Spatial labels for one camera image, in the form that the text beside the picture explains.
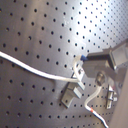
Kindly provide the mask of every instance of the pegboard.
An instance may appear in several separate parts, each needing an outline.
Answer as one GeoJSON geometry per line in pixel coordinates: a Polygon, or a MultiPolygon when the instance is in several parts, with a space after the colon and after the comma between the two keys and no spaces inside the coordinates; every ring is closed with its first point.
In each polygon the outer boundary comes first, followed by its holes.
{"type": "MultiPolygon", "coordinates": [[[[76,55],[114,47],[128,36],[126,0],[0,0],[0,50],[49,74],[71,77],[76,55]]],[[[0,58],[1,128],[103,128],[84,108],[96,86],[83,78],[82,98],[66,109],[67,83],[36,76],[0,58]]],[[[109,125],[107,85],[89,103],[109,125]]]]}

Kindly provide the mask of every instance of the white cable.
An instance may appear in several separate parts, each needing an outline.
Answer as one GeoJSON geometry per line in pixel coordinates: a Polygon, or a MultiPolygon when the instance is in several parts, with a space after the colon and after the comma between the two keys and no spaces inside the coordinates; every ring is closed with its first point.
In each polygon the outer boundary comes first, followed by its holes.
{"type": "Polygon", "coordinates": [[[45,77],[45,78],[54,79],[54,80],[61,80],[61,81],[67,81],[67,82],[74,82],[74,83],[78,83],[79,82],[78,79],[55,76],[55,75],[51,75],[51,74],[47,74],[45,72],[39,71],[39,70],[37,70],[35,68],[32,68],[32,67],[28,66],[27,64],[25,64],[25,63],[15,59],[15,58],[11,57],[11,56],[9,56],[9,55],[1,52],[1,51],[0,51],[0,56],[2,58],[4,58],[4,59],[7,59],[7,60],[19,65],[20,67],[22,67],[22,68],[24,68],[24,69],[26,69],[26,70],[28,70],[28,71],[36,74],[36,75],[39,75],[39,76],[42,76],[42,77],[45,77]]]}
{"type": "Polygon", "coordinates": [[[84,103],[85,108],[87,107],[87,104],[100,93],[100,90],[101,90],[101,87],[98,86],[96,91],[86,99],[84,103]]]}
{"type": "Polygon", "coordinates": [[[106,124],[105,120],[103,119],[103,117],[101,117],[96,111],[94,111],[92,108],[90,108],[90,107],[87,105],[93,98],[95,98],[95,97],[100,93],[100,91],[101,91],[101,87],[98,86],[97,89],[96,89],[96,91],[95,91],[90,97],[88,97],[88,98],[86,99],[86,101],[85,101],[85,103],[84,103],[84,106],[85,106],[85,108],[86,108],[88,111],[91,111],[97,118],[99,118],[99,119],[103,122],[103,124],[104,124],[104,126],[105,126],[106,128],[109,128],[108,125],[106,124]]]}
{"type": "Polygon", "coordinates": [[[106,124],[106,121],[104,120],[103,117],[101,117],[96,111],[93,111],[93,114],[103,122],[103,124],[104,124],[104,126],[105,126],[106,128],[109,128],[108,125],[106,124]]]}

